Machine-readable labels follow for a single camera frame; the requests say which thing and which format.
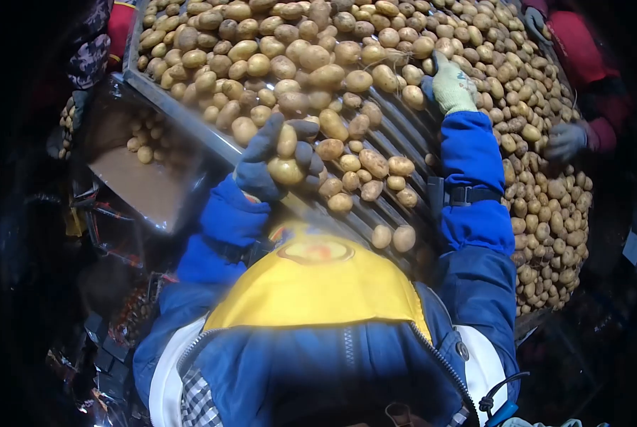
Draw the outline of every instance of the logo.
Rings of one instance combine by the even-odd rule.
[[[317,265],[347,261],[354,256],[354,250],[339,242],[316,240],[290,243],[282,247],[277,254],[280,258],[297,264]]]

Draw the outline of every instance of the blue jacket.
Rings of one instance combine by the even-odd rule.
[[[489,119],[458,112],[442,123],[447,184],[503,192],[501,155]],[[148,405],[150,382],[169,338],[220,301],[245,272],[217,255],[217,242],[252,244],[269,216],[266,203],[245,199],[229,175],[211,191],[177,274],[159,298],[160,317],[133,358],[136,386]],[[463,374],[454,325],[475,327],[494,345],[506,376],[517,373],[514,348],[514,237],[508,211],[496,201],[446,207],[435,294],[416,284],[435,348]],[[368,322],[348,327],[262,330],[236,328],[215,335],[196,356],[219,416],[228,426],[270,426],[320,413],[322,408],[399,401],[433,425],[445,425],[461,400],[408,325]],[[515,401],[519,383],[508,387]]]

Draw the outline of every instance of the blue glove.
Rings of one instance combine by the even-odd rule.
[[[581,124],[560,123],[551,128],[545,157],[559,162],[569,161],[580,149],[586,148],[586,130]]]
[[[546,46],[553,46],[553,42],[546,39],[541,31],[544,29],[544,16],[534,7],[528,7],[525,11],[525,24],[529,33],[539,39]]]
[[[276,145],[284,120],[282,114],[276,113],[266,121],[264,127],[249,142],[233,173],[238,188],[260,201],[280,200],[288,192],[284,186],[273,180],[266,168],[266,163],[276,155]],[[298,142],[294,159],[307,174],[305,185],[316,188],[318,174],[323,171],[323,160],[314,153],[311,145],[303,140],[318,133],[318,124],[306,120],[289,120],[288,124],[297,133]]]
[[[477,111],[475,101],[479,96],[475,83],[460,70],[457,63],[438,51],[432,52],[434,77],[424,76],[422,89],[425,96],[436,101],[442,114],[448,115],[458,111]]]

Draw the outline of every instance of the white knit glove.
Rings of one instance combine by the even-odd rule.
[[[430,100],[439,104],[439,109],[448,115],[457,111],[477,111],[475,103],[479,94],[475,83],[463,73],[455,62],[450,62],[442,53],[432,52],[437,73],[423,78],[423,92]]]

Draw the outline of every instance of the camouflage sleeve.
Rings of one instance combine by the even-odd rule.
[[[107,22],[113,0],[95,0],[75,30],[72,46],[79,46],[70,58],[67,75],[76,89],[88,89],[105,74],[110,39]]]

